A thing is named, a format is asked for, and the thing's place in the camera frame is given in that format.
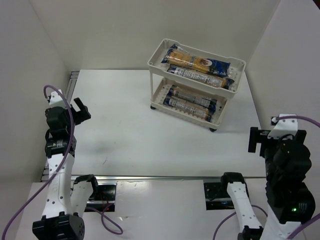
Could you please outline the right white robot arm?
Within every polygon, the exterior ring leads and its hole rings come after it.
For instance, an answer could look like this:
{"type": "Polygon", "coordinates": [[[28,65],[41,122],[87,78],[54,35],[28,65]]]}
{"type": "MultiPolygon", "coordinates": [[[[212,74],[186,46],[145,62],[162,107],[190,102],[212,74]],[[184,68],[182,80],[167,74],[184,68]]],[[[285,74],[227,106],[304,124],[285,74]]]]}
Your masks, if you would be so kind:
{"type": "Polygon", "coordinates": [[[225,172],[221,188],[230,197],[239,223],[239,240],[292,240],[297,234],[317,221],[316,201],[304,183],[312,167],[311,153],[304,141],[307,132],[278,133],[251,127],[248,152],[259,155],[265,162],[265,195],[267,209],[262,224],[251,203],[247,183],[239,172],[225,172]]]}

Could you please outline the yellow blue spaghetti bag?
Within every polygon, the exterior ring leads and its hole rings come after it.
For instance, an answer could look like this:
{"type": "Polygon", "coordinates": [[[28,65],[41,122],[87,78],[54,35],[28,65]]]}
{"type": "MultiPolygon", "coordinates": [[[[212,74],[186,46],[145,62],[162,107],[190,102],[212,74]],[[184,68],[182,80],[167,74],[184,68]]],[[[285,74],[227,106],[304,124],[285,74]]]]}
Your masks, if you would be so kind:
{"type": "Polygon", "coordinates": [[[222,78],[229,76],[228,70],[231,65],[230,62],[191,55],[176,44],[173,44],[168,49],[161,63],[175,65],[222,78]]]}

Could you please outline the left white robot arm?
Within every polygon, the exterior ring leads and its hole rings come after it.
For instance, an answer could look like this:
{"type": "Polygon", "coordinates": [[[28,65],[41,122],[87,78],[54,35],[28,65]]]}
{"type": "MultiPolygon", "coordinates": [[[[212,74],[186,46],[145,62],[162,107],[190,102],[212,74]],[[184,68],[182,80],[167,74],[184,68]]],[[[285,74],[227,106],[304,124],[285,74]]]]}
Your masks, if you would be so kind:
{"type": "Polygon", "coordinates": [[[77,140],[71,128],[89,120],[91,114],[79,98],[68,110],[62,100],[51,100],[45,110],[49,127],[45,134],[48,162],[48,193],[41,220],[32,224],[39,240],[82,240],[85,237],[83,214],[90,196],[97,190],[93,174],[72,178],[77,140]]]}

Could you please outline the label-side blue spaghetti bag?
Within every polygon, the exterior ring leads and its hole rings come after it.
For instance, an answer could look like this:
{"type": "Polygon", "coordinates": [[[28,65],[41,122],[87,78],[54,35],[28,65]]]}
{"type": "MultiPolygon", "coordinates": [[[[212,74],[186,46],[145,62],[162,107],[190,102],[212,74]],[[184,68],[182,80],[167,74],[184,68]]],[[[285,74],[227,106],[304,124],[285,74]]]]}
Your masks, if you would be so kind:
{"type": "Polygon", "coordinates": [[[166,96],[162,104],[183,111],[184,113],[190,114],[194,117],[201,118],[207,122],[211,121],[212,116],[216,111],[215,106],[207,108],[173,96],[166,96]]]}

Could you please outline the long yellow spaghetti bag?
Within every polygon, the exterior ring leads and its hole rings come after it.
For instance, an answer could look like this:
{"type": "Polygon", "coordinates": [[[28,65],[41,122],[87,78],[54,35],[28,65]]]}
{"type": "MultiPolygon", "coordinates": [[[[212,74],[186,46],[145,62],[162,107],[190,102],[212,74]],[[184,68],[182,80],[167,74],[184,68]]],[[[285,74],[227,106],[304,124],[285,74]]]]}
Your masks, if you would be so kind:
{"type": "Polygon", "coordinates": [[[167,95],[176,97],[197,105],[201,105],[206,108],[210,108],[217,103],[217,101],[213,98],[197,94],[195,92],[192,92],[190,90],[187,90],[185,88],[182,88],[176,85],[171,86],[167,95]]]}

